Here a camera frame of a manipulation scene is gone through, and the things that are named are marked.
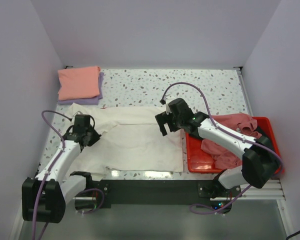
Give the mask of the white red print t shirt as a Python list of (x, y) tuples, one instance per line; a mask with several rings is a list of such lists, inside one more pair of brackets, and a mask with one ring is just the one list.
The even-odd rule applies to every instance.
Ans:
[(66, 115), (91, 115), (100, 140), (82, 150), (66, 175), (89, 172), (102, 179), (108, 169), (119, 171), (182, 172), (183, 149), (179, 131), (163, 136), (155, 116), (164, 107), (128, 106), (104, 109), (72, 104)]

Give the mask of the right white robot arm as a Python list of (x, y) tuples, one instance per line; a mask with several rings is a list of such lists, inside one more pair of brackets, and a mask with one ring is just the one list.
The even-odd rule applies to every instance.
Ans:
[(261, 189), (280, 168), (278, 155), (271, 149), (269, 138), (256, 139), (236, 132), (212, 119), (203, 112), (193, 113), (182, 98), (161, 99), (165, 111), (155, 116), (163, 136), (167, 132), (184, 130), (199, 140), (210, 140), (230, 151), (242, 165), (233, 169), (222, 170), (213, 180), (213, 192), (225, 196), (233, 187), (249, 184)]

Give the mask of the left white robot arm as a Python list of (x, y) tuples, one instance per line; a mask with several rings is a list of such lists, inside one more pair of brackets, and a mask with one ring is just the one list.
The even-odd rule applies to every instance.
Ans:
[(22, 217), (25, 221), (59, 223), (67, 204), (76, 195), (89, 196), (94, 190), (89, 172), (74, 171), (66, 177), (84, 148), (93, 146), (101, 138), (91, 115), (77, 114), (73, 121), (66, 132), (59, 135), (60, 144), (46, 167), (22, 184)]

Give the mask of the folded lavender t shirt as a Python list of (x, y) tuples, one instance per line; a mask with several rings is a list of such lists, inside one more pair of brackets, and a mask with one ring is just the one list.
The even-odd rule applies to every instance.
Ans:
[(92, 98), (78, 98), (78, 99), (70, 99), (70, 100), (58, 100), (58, 105), (72, 105), (73, 103), (78, 105), (98, 105), (99, 100), (103, 98), (102, 94), (102, 83), (104, 80), (104, 73), (100, 72), (98, 77), (98, 89), (99, 95), (94, 96)]

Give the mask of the red plastic bin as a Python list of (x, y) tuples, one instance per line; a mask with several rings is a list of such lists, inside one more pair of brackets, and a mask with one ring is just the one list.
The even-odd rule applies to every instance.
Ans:
[[(280, 156), (280, 151), (270, 120), (264, 116), (253, 116), (252, 118), (257, 121), (257, 125), (260, 128), (259, 133), (262, 132), (262, 135), (267, 136), (271, 140), (273, 151)], [(188, 133), (185, 133), (184, 139), (185, 143), (183, 143), (182, 146), (186, 147), (186, 163), (190, 172), (218, 174), (222, 171), (222, 169), (216, 168), (212, 156), (201, 149), (202, 140), (189, 136)]]

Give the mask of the folded salmon pink t shirt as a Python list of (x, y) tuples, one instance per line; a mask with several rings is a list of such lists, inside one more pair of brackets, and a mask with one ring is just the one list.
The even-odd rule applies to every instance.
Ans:
[(58, 70), (60, 89), (58, 100), (89, 99), (100, 94), (99, 66), (67, 68)]

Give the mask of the pink t shirt in bin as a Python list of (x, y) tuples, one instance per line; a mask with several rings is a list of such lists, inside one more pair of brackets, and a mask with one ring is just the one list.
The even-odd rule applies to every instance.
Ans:
[[(213, 115), (212, 117), (221, 125), (238, 133), (251, 136), (256, 139), (259, 139), (263, 135), (261, 130), (257, 130), (257, 120), (248, 114), (235, 113), (228, 115)], [(240, 160), (235, 154), (209, 139), (203, 139), (200, 148), (205, 153), (211, 155), (216, 169), (233, 169), (242, 165), (242, 160)]]

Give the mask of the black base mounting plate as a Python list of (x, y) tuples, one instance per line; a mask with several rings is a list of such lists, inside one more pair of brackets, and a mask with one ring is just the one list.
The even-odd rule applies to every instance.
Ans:
[(211, 199), (233, 197), (229, 189), (214, 186), (213, 180), (102, 180), (74, 199), (76, 210), (109, 209), (112, 205), (184, 205), (202, 204), (216, 210), (221, 203)]

